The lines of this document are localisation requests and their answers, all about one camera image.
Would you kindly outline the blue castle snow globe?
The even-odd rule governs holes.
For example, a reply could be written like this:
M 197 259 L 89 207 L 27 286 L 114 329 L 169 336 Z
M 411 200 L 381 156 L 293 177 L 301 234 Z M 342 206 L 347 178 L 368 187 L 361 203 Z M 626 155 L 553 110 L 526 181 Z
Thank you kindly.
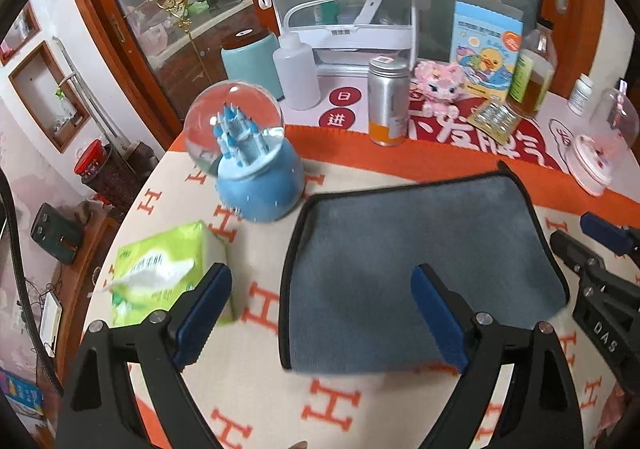
M 221 203 L 256 223 L 279 221 L 302 198 L 302 159 L 264 87 L 221 81 L 194 99 L 183 122 L 186 151 L 214 177 Z

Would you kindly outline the foil pill blister pack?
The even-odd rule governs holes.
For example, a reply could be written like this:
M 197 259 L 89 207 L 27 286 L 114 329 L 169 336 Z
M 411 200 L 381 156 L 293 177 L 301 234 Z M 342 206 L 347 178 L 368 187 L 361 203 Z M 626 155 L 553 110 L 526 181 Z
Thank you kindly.
M 472 111 L 468 122 L 494 139 L 497 144 L 504 146 L 512 133 L 520 124 L 522 118 L 504 102 L 487 100 Z

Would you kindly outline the purple and grey towel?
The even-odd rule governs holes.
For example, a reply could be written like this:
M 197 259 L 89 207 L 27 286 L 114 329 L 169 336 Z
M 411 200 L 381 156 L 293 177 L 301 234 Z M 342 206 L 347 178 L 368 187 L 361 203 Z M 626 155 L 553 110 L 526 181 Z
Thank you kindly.
M 506 166 L 456 180 L 334 192 L 302 207 L 281 277 L 284 369 L 464 369 L 478 313 L 529 330 L 570 300 L 523 182 Z

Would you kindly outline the dark green handbag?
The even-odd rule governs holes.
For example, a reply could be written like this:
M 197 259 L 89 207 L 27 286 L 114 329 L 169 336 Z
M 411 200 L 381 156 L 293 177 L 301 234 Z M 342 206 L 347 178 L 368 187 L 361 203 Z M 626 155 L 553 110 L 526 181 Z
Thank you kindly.
M 84 227 L 44 202 L 32 222 L 30 238 L 61 264 L 72 265 L 84 240 Z

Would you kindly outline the teal canister brown lid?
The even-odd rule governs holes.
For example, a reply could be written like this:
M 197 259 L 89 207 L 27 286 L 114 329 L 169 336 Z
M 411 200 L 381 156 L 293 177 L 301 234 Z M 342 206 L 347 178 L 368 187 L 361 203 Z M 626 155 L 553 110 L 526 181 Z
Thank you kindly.
M 283 98 L 273 53 L 276 36 L 263 27 L 248 27 L 228 34 L 221 42 L 221 59 L 229 80 L 264 87 L 274 98 Z

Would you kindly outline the silver orange can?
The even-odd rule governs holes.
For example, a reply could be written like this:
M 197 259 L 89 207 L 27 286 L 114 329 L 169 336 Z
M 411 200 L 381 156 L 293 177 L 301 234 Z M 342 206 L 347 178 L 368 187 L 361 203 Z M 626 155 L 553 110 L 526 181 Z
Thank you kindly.
M 372 142 L 397 146 L 408 134 L 410 69 L 405 58 L 378 55 L 369 61 L 368 133 Z

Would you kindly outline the green tissue pack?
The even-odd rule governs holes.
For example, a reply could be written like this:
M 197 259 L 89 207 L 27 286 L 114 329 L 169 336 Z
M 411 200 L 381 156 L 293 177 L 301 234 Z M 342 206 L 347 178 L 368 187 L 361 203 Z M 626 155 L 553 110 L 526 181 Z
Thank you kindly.
M 113 273 L 94 291 L 87 322 L 137 325 L 154 310 L 167 311 L 201 282 L 209 268 L 227 261 L 227 244 L 202 221 L 177 226 L 123 245 Z

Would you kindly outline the orange beige H-pattern tablecloth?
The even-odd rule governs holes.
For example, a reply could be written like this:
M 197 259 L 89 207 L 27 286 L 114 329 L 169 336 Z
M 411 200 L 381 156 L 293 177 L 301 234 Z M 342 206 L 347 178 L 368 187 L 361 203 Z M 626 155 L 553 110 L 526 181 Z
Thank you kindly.
M 401 145 L 376 146 L 364 110 L 357 98 L 340 109 L 345 124 L 316 128 L 267 99 L 246 108 L 265 128 L 284 124 L 304 161 L 302 200 L 279 221 L 232 210 L 177 142 L 116 235 L 120 249 L 200 224 L 231 268 L 231 313 L 183 374 L 207 425 L 226 448 L 416 447 L 458 378 L 411 296 L 413 268 L 428 263 L 506 325 L 553 325 L 593 447 L 615 380 L 573 320 L 577 277 L 544 243 L 579 235 L 587 211 L 637 225 L 638 161 L 587 195 L 564 163 L 584 121 L 558 97 L 504 146 L 421 118 Z

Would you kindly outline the pink glass dome ornament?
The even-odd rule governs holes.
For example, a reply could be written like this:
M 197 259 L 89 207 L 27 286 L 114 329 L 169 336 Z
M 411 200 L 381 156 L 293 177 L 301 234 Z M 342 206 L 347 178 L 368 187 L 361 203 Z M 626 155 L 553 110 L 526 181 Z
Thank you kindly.
M 606 90 L 586 128 L 567 150 L 570 174 L 587 194 L 600 197 L 639 135 L 639 117 L 621 90 Z

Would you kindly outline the white clear storage box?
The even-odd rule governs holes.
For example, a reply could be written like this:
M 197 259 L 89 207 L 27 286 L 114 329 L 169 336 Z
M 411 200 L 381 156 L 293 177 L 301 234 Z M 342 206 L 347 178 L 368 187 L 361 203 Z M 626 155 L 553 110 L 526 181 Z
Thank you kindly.
M 319 76 L 365 76 L 378 56 L 416 64 L 431 0 L 271 0 L 280 31 L 311 46 Z

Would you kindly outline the small white pill bottle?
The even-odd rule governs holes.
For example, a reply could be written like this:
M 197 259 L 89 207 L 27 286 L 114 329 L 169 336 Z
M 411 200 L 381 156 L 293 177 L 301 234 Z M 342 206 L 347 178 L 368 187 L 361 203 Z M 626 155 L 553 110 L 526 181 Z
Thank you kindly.
M 592 94 L 593 83 L 587 74 L 582 73 L 574 83 L 567 105 L 578 116 L 585 113 L 589 98 Z

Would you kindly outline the red lidded jar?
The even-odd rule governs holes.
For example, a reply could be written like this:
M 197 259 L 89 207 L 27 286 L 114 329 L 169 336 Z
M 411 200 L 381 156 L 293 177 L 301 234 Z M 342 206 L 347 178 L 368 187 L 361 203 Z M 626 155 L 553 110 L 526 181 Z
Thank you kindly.
M 87 148 L 81 152 L 74 166 L 74 173 L 85 178 L 96 175 L 99 168 L 104 164 L 106 156 L 106 149 L 101 140 L 94 139 Z

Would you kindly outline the blue duck carton box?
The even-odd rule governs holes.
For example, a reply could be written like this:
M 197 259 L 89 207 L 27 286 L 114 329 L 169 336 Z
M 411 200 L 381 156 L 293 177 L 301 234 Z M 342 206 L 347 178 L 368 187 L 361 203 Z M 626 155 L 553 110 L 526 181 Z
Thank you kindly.
M 500 0 L 456 0 L 449 61 L 464 71 L 465 91 L 504 102 L 523 39 L 523 12 Z

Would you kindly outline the white translucent plastic bottle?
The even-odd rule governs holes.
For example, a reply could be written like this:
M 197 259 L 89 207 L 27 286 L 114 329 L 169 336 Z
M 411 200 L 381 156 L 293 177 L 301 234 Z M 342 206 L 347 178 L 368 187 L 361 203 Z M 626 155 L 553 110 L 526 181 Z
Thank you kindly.
M 286 104 L 296 111 L 314 108 L 321 99 L 311 46 L 295 32 L 282 33 L 272 54 Z

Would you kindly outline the glass bottle amber liquid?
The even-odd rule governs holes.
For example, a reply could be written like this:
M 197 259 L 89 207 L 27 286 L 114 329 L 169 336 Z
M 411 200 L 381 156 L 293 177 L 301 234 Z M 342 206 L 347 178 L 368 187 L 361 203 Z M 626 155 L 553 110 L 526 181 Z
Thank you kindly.
M 539 18 L 523 40 L 506 103 L 520 118 L 533 118 L 553 80 L 558 56 L 552 40 L 554 25 Z

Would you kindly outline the pink plush toy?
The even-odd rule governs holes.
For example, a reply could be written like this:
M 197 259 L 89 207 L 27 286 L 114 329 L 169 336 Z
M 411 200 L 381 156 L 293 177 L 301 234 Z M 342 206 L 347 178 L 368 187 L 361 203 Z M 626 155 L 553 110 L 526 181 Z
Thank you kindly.
M 465 81 L 464 70 L 457 62 L 420 61 L 414 69 L 414 77 L 416 87 L 424 97 L 424 117 L 457 119 L 457 100 Z

